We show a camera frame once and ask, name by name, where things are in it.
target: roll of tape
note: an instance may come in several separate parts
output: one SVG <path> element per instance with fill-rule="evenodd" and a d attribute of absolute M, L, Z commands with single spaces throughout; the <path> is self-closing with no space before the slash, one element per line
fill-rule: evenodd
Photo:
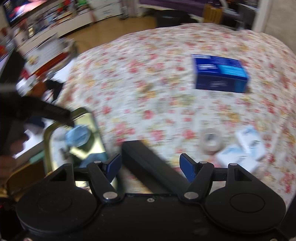
<path fill-rule="evenodd" d="M 214 155 L 223 149 L 222 136 L 215 128 L 207 128 L 200 133 L 200 146 L 207 155 Z"/>

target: human hand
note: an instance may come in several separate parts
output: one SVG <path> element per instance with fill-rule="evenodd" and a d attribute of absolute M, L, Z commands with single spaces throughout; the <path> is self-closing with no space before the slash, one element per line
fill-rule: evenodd
<path fill-rule="evenodd" d="M 12 156 L 24 149 L 23 143 L 28 139 L 29 137 L 24 133 L 21 138 L 11 144 L 10 155 L 0 156 L 0 185 L 7 182 L 13 170 L 16 168 L 17 162 Z"/>

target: floral tablecloth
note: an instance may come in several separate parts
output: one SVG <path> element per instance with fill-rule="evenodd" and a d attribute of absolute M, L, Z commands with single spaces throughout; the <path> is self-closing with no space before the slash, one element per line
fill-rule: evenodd
<path fill-rule="evenodd" d="M 239 59 L 250 76 L 248 92 L 194 89 L 191 54 Z M 109 154 L 123 141 L 143 139 L 177 171 L 181 153 L 219 165 L 200 148 L 202 129 L 219 129 L 228 145 L 237 142 L 236 130 L 252 124 L 268 152 L 255 175 L 289 205 L 296 191 L 295 70 L 293 52 L 272 36 L 186 24 L 124 35 L 84 52 L 59 102 L 93 112 Z M 127 170 L 123 175 L 129 192 L 149 192 Z"/>

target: wooden floor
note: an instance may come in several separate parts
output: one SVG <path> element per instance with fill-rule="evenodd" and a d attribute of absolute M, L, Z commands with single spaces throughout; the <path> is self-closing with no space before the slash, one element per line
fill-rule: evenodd
<path fill-rule="evenodd" d="M 125 34 L 155 27 L 156 22 L 153 16 L 127 18 L 126 20 L 120 20 L 120 16 L 115 16 L 74 32 L 68 35 L 67 38 L 77 41 L 78 52 L 82 53 Z"/>

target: circular black disc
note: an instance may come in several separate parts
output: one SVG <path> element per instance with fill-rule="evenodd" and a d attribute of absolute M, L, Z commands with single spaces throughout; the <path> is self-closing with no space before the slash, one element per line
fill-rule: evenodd
<path fill-rule="evenodd" d="M 39 234 L 70 232 L 85 224 L 95 210 L 95 197 L 78 187 L 29 192 L 16 208 L 22 225 Z"/>
<path fill-rule="evenodd" d="M 260 233 L 282 221 L 286 206 L 265 185 L 227 185 L 212 192 L 205 201 L 208 215 L 218 225 L 233 232 Z"/>

